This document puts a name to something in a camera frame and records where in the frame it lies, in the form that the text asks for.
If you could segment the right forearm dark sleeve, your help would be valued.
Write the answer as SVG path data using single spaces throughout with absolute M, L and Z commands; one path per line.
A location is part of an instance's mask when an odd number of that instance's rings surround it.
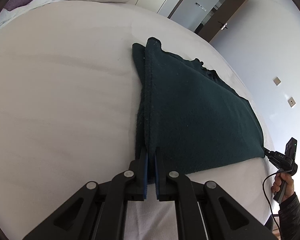
M 292 239 L 300 229 L 300 202 L 295 192 L 280 204 L 279 221 L 282 239 Z

